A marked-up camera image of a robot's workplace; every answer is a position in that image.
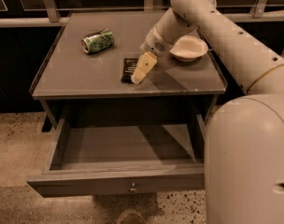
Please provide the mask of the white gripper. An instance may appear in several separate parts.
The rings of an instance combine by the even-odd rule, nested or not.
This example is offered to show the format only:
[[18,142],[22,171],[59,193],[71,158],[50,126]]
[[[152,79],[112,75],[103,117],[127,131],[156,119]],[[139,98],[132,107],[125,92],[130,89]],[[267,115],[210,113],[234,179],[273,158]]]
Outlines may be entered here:
[[137,66],[131,75],[131,81],[134,84],[139,84],[157,63],[155,54],[167,52],[171,49],[171,45],[163,40],[158,33],[157,27],[153,26],[141,44],[140,49],[145,53],[139,57]]

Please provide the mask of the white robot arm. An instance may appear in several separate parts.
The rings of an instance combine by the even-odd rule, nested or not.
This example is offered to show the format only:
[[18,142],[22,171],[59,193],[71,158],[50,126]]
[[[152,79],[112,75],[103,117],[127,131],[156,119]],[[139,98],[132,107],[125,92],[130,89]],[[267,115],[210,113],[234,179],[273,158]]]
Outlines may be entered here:
[[145,38],[132,81],[141,82],[184,33],[200,29],[244,93],[206,128],[206,223],[284,224],[284,58],[219,13],[216,0],[170,3]]

